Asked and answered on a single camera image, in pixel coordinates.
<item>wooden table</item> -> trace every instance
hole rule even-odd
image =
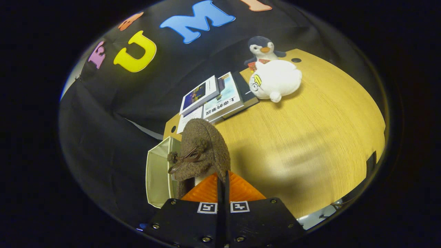
[[[385,146],[385,122],[372,97],[353,78],[307,52],[287,52],[303,73],[300,88],[279,103],[261,100],[216,124],[231,169],[266,197],[280,197],[299,218],[340,199],[366,177],[366,160]],[[251,71],[241,75],[248,82]],[[170,119],[164,137],[181,140]]]

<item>brown fuzzy stuffed animal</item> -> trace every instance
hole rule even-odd
[[[224,138],[208,121],[190,120],[182,132],[180,156],[168,154],[167,160],[174,165],[168,171],[175,174],[177,199],[187,194],[195,184],[195,177],[209,176],[213,172],[225,182],[225,172],[231,170],[230,153]]]

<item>stack of books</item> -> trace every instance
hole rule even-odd
[[[215,124],[258,102],[238,71],[217,80],[212,76],[183,97],[177,133],[181,133],[191,119],[202,118]]]

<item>orange letter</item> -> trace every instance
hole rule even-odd
[[[265,5],[257,0],[241,0],[246,3],[251,11],[265,11],[273,9],[271,6]]]

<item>black cloth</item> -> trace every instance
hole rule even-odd
[[[279,0],[261,0],[273,7],[253,12],[237,0],[213,4],[236,20],[200,31],[189,44],[170,28],[159,28],[173,15],[192,16],[200,0],[168,0],[157,3],[126,30],[116,25],[91,46],[104,41],[106,59],[100,69],[86,62],[79,80],[60,102],[60,142],[66,162],[84,191],[104,210],[137,226],[155,208],[147,203],[145,166],[147,151],[159,143],[125,118],[163,133],[165,123],[179,111],[182,96],[213,74],[241,71],[252,55],[247,41],[269,38],[279,51],[301,49],[345,71],[373,97],[382,113],[378,83],[357,48],[328,24]],[[155,58],[140,72],[113,64],[123,48],[134,58],[144,50],[128,40],[139,30],[157,46]]]

